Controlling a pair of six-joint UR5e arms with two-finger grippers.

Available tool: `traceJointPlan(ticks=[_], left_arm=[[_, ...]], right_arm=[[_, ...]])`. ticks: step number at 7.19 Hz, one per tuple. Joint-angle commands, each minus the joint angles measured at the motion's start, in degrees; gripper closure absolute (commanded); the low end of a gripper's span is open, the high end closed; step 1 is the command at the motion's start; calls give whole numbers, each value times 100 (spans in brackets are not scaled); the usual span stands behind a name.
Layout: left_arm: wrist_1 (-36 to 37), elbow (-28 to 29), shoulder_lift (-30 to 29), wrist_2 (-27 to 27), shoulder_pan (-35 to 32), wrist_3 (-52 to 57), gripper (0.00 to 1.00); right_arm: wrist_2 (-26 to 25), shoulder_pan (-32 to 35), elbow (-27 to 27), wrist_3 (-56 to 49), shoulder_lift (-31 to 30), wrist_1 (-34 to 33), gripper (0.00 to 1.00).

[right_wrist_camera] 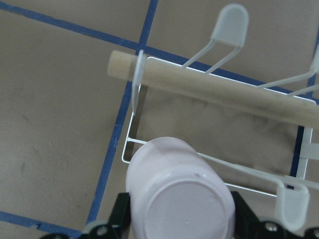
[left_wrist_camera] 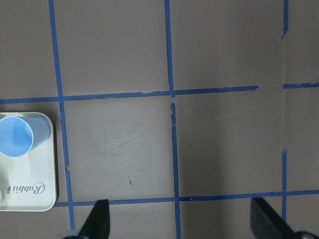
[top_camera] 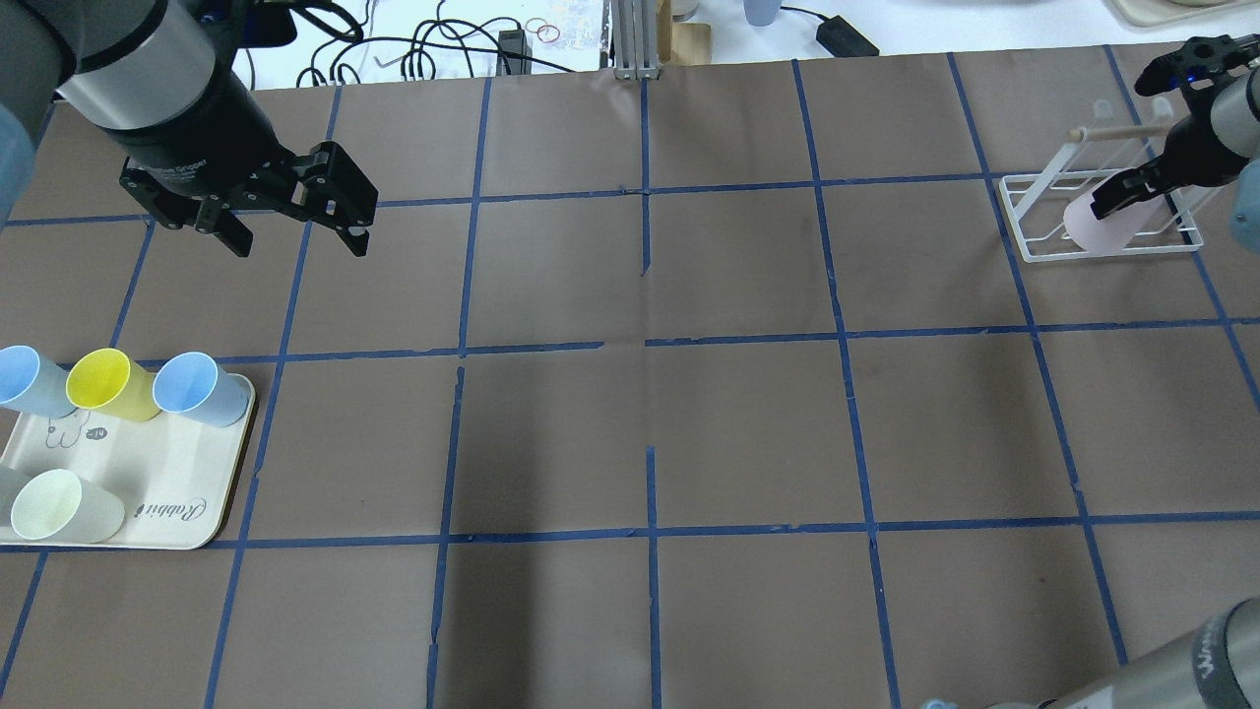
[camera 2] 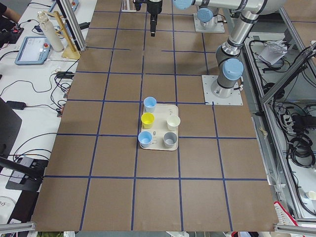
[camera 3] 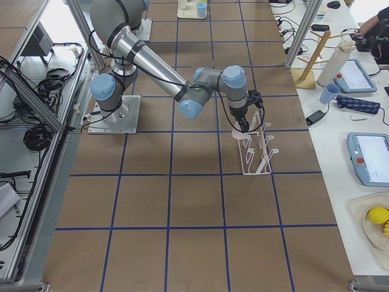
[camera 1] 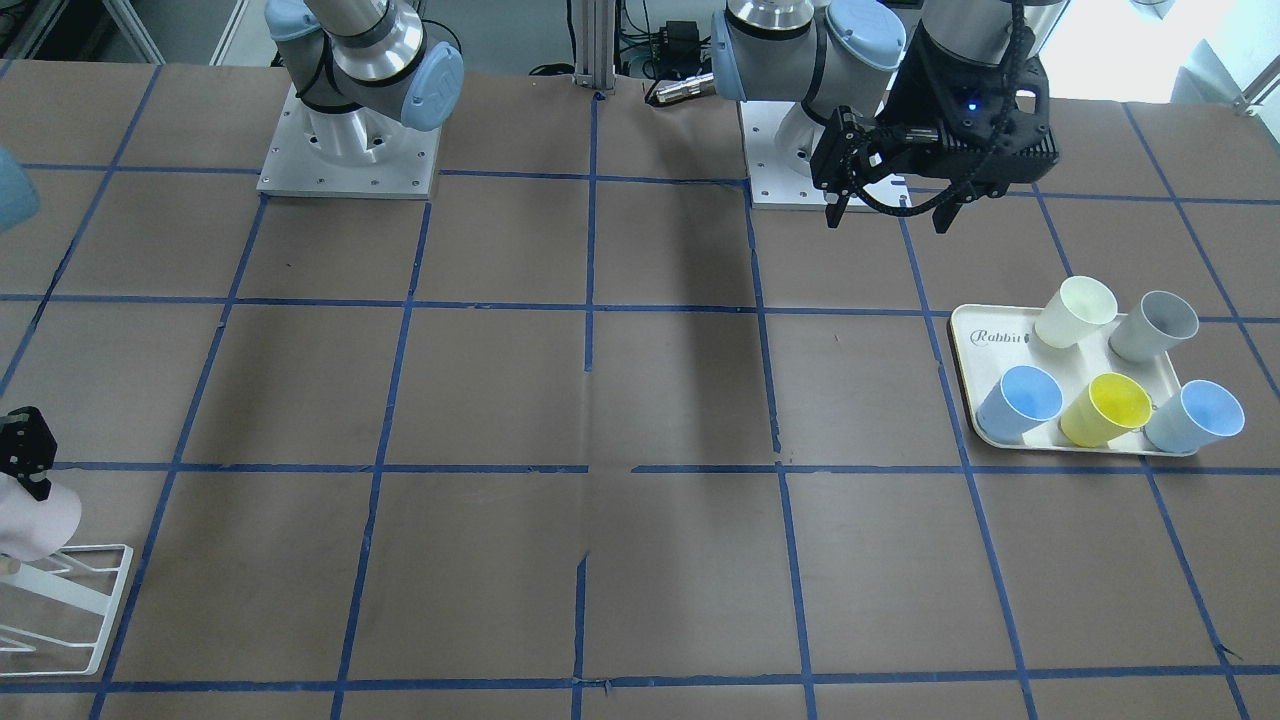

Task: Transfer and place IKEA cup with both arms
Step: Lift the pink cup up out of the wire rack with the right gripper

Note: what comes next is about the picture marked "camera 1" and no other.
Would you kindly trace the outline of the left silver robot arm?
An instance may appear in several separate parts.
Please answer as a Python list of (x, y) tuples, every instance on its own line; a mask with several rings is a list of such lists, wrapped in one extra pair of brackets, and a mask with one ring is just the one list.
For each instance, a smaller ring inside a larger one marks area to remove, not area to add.
[(1041, 49), (1064, 1), (927, 1), (913, 29), (879, 1), (728, 1), (713, 20), (721, 97), (788, 104), (801, 176), (836, 228), (870, 211), (960, 210), (1060, 161)]

